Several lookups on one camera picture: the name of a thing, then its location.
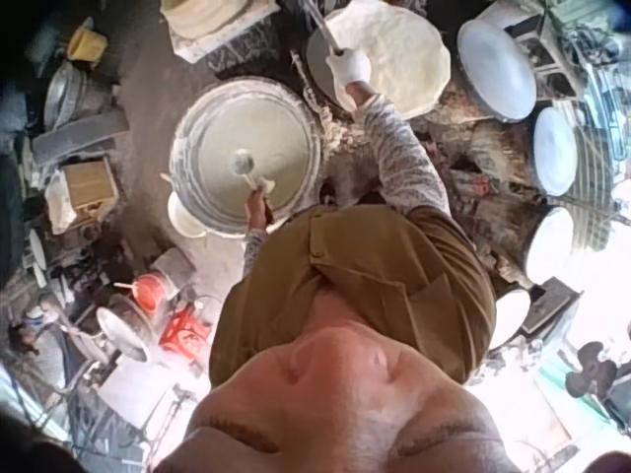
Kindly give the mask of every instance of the red bucket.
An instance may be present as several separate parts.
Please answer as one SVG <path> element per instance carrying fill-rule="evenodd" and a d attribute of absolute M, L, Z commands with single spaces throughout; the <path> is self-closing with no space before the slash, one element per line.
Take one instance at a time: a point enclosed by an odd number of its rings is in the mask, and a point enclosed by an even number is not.
<path fill-rule="evenodd" d="M 143 274 L 134 281 L 131 293 L 140 308 L 153 314 L 167 299 L 167 281 L 161 274 Z"/>

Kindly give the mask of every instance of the nose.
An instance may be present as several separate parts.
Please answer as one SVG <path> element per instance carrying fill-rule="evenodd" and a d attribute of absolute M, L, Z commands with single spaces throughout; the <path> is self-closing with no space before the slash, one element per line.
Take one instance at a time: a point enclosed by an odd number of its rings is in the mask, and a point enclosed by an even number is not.
<path fill-rule="evenodd" d="M 290 358 L 297 383 L 319 389 L 387 382 L 386 353 L 374 340 L 346 327 L 327 327 L 306 335 Z"/>

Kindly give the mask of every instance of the white dough sheet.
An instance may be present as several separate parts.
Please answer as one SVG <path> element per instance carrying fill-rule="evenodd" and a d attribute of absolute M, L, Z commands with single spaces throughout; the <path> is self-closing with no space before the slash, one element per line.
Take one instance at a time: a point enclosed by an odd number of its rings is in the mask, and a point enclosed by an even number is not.
<path fill-rule="evenodd" d="M 362 49 L 371 86 L 411 118 L 430 111 L 451 76 L 450 53 L 425 18 L 386 3 L 355 0 L 327 24 L 340 47 Z"/>

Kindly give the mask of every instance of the yellow container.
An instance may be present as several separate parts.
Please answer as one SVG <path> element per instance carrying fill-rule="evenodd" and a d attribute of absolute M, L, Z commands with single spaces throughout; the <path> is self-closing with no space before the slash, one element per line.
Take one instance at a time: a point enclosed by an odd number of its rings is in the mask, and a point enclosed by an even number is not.
<path fill-rule="evenodd" d="M 78 28 L 68 43 L 66 55 L 71 61 L 97 63 L 107 48 L 107 38 L 83 27 Z"/>

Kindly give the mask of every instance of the person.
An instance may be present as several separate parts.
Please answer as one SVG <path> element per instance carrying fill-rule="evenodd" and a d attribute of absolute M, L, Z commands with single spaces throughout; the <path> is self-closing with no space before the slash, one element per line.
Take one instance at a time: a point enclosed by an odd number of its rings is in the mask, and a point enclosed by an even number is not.
<path fill-rule="evenodd" d="M 213 388 L 156 472 L 518 471 L 462 387 L 495 325 L 488 275 L 425 150 L 369 86 L 368 57 L 327 63 L 385 204 L 314 206 L 269 235 L 265 198 L 250 196 Z"/>

